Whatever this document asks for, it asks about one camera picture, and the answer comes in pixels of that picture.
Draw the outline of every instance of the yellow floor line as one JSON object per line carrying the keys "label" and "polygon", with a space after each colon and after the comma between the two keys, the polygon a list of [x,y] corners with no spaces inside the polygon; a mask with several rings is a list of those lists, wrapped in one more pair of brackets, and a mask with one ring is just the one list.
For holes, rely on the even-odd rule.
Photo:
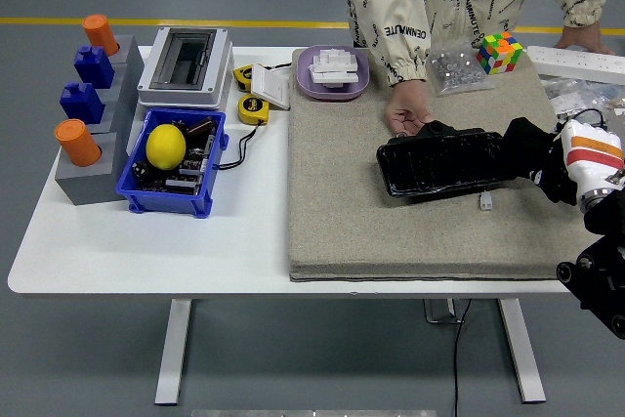
{"label": "yellow floor line", "polygon": [[[0,24],[79,25],[82,18],[0,17]],[[112,26],[211,26],[215,28],[348,29],[346,21],[108,19]],[[559,26],[517,26],[515,33],[560,34]],[[625,28],[602,28],[606,36],[625,36]]]}

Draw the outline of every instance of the rubik's cube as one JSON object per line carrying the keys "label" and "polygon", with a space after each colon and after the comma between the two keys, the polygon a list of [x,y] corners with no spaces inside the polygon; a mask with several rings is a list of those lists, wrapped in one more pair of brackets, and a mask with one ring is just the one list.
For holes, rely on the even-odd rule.
{"label": "rubik's cube", "polygon": [[478,61],[487,74],[510,72],[517,65],[523,46],[508,31],[486,36],[481,42]]}

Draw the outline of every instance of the blue plastic bin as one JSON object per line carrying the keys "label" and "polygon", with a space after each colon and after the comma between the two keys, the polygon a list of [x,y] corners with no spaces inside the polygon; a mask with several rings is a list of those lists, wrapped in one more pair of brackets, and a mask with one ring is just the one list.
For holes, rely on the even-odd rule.
{"label": "blue plastic bin", "polygon": [[[204,180],[198,194],[187,195],[173,192],[156,192],[137,189],[137,181],[132,172],[132,165],[136,161],[146,160],[146,142],[149,134],[160,124],[171,124],[174,121],[182,121],[191,126],[202,119],[212,117],[217,122],[217,133],[213,145]],[[211,191],[219,170],[222,152],[228,146],[229,137],[224,133],[226,115],[219,111],[191,110],[180,108],[154,108],[151,109],[144,121],[144,127],[137,137],[126,167],[117,182],[117,193],[125,196],[130,202],[131,212],[141,214],[143,212],[173,212],[179,214],[191,214],[193,217],[205,219],[211,212],[213,199]]]}

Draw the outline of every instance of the human hand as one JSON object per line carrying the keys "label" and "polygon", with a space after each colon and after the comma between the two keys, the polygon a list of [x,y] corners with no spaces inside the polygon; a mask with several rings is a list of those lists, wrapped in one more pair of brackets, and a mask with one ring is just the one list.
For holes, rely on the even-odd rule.
{"label": "human hand", "polygon": [[428,110],[426,82],[406,80],[395,84],[384,117],[394,135],[415,136],[424,125],[434,121]]}
{"label": "human hand", "polygon": [[560,41],[554,47],[566,49],[569,46],[581,46],[589,53],[614,55],[602,41],[602,29],[598,21],[578,28],[565,26]]}

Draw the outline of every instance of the floor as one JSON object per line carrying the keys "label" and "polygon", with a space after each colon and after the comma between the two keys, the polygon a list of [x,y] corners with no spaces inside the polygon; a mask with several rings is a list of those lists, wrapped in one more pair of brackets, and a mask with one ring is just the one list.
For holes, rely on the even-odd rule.
{"label": "floor", "polygon": [[[622,28],[622,0],[602,26]],[[235,46],[351,44],[345,0],[0,0],[0,276],[7,278],[58,151],[60,87],[84,40],[79,21],[322,21],[327,28],[229,27]],[[62,19],[52,24],[51,19]],[[521,25],[554,26],[555,0],[528,0]],[[549,46],[553,34],[519,34]],[[607,45],[625,55],[625,37]],[[459,349],[460,415],[623,415],[625,343],[570,296],[521,300],[547,402],[522,404],[494,301],[475,301]],[[24,298],[0,286],[0,416],[190,416],[194,409],[433,409],[453,413],[457,326],[425,322],[416,300],[197,302],[180,403],[153,404],[169,302]]]}

